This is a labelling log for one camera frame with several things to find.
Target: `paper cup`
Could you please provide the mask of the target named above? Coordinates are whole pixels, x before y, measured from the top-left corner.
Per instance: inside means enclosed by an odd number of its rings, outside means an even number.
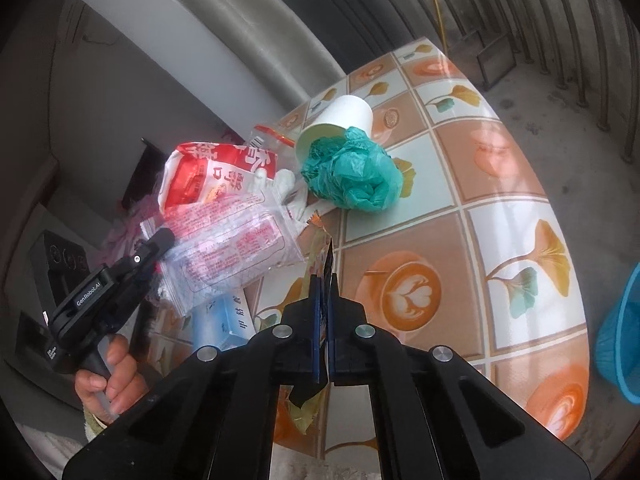
[[[307,126],[296,141],[296,158],[300,166],[309,155],[309,147],[322,137],[342,137],[351,126],[361,129],[371,138],[373,111],[364,99],[355,95],[338,97],[318,118]]]

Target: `red snack bag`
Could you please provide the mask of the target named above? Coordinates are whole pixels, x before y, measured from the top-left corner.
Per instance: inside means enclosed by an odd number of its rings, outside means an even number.
[[[256,178],[273,180],[276,155],[253,146],[186,142],[176,147],[164,165],[158,195],[160,211],[177,205],[210,202],[226,194],[252,192]]]

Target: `blue plastic basket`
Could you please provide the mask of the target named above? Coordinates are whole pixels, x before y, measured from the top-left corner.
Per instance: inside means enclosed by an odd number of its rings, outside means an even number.
[[[618,305],[600,327],[595,345],[598,371],[633,404],[640,404],[640,264]]]

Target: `crumpled plastic bag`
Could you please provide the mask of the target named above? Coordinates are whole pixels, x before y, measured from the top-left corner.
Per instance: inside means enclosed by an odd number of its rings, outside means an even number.
[[[402,173],[387,152],[359,128],[315,140],[302,176],[318,197],[343,209],[382,211],[400,196]]]

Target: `human hand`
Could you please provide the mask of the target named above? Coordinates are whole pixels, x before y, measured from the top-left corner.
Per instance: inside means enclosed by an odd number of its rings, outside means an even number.
[[[105,356],[107,364],[113,367],[108,381],[88,370],[76,372],[76,394],[87,411],[106,424],[113,422],[114,416],[102,407],[96,393],[106,389],[107,399],[111,401],[111,411],[119,415],[148,392],[144,378],[138,373],[138,363],[128,352],[129,342],[124,336],[116,334],[109,343]]]

